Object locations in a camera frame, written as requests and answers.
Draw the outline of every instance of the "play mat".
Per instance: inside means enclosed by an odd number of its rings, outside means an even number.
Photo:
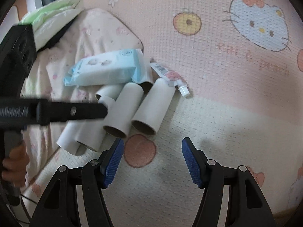
[[[203,191],[192,183],[181,152],[187,136],[221,165],[247,166],[274,214],[299,204],[303,23],[288,0],[83,1],[95,9],[81,13],[54,48],[39,53],[25,94],[93,100],[98,88],[63,86],[69,64],[132,47],[179,72],[193,93],[188,99],[175,94],[157,135],[132,130],[125,139],[115,180],[104,191],[114,226],[192,225]],[[57,149],[62,128],[34,127],[26,134],[34,159],[24,194],[35,201],[60,165],[83,166],[100,154]],[[106,137],[102,150],[113,140]],[[227,198],[225,188],[219,226]]]

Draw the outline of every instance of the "wet wipes package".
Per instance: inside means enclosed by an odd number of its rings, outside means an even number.
[[[143,53],[140,49],[120,50],[83,58],[63,79],[66,86],[142,83]]]

